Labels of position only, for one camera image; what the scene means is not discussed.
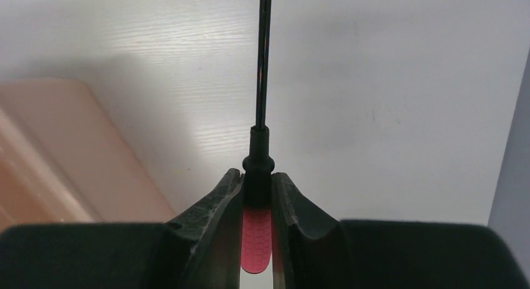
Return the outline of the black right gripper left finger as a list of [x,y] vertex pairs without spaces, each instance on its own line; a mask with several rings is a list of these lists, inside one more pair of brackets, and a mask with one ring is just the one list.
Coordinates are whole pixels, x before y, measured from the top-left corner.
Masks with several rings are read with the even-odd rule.
[[152,264],[153,288],[239,288],[243,175],[230,168],[204,197],[166,223]]

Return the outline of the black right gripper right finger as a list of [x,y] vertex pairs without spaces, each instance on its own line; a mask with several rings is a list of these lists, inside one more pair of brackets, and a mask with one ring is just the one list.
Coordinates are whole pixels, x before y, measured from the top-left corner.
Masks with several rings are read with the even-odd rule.
[[285,173],[272,176],[274,288],[351,288],[352,261],[340,224]]

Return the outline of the red and black screwdriver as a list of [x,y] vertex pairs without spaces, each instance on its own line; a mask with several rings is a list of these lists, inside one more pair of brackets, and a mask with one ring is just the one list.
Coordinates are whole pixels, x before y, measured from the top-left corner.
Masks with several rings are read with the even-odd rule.
[[272,0],[259,0],[256,117],[250,130],[249,155],[242,163],[245,174],[241,268],[250,274],[262,273],[272,253],[271,175],[275,164],[269,155],[266,126],[271,4]]

